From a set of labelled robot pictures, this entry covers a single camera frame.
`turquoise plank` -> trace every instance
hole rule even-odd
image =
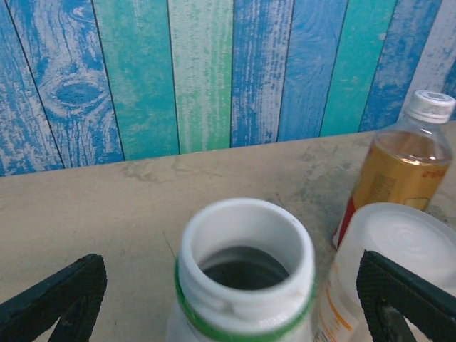
[[[416,90],[442,91],[448,72],[456,60],[455,46],[455,0],[442,0],[412,83],[408,88],[403,109]]]
[[[443,86],[443,93],[456,98],[456,61],[448,73],[445,85]],[[451,121],[456,120],[456,111],[451,115]]]
[[[347,0],[295,0],[279,141],[318,137]]]
[[[293,0],[235,0],[232,147],[275,143]]]
[[[180,152],[229,147],[233,0],[168,0]]]
[[[321,136],[358,132],[396,0],[350,0]]]
[[[166,0],[94,0],[126,160],[179,153]]]
[[[0,176],[63,167],[6,4],[0,1]]]
[[[396,122],[425,47],[439,0],[398,0],[359,131]]]
[[[123,160],[90,0],[7,0],[65,167]]]

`plastic bottle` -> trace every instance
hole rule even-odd
[[[167,342],[311,341],[314,247],[272,203],[228,199],[194,216],[175,284]]]
[[[313,313],[315,341],[372,341],[356,291],[365,250],[377,251],[456,295],[456,232],[405,205],[370,204],[353,216],[330,268]],[[411,328],[418,342],[428,341],[416,327]]]
[[[392,202],[419,210],[428,207],[453,159],[440,125],[450,119],[455,104],[448,95],[416,91],[404,116],[375,134],[334,232],[336,248],[354,212],[366,204]]]

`marble surface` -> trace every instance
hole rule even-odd
[[[456,123],[445,127],[456,150]],[[309,231],[322,281],[330,235],[372,135],[218,150],[0,179],[0,301],[77,258],[104,256],[108,289],[91,341],[163,342],[186,222],[228,197],[256,197]],[[456,167],[429,212],[456,228]]]

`juice bottle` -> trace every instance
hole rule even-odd
[[[351,217],[364,205],[392,202],[426,210],[453,159],[440,125],[450,119],[455,104],[451,96],[416,91],[404,116],[375,134],[334,232],[336,248]]]

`container lid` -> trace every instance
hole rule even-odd
[[[446,123],[455,109],[456,100],[451,96],[427,90],[413,93],[405,112],[427,123]]]
[[[401,204],[378,203],[360,209],[351,225],[364,249],[442,289],[456,281],[456,232],[438,219]]]

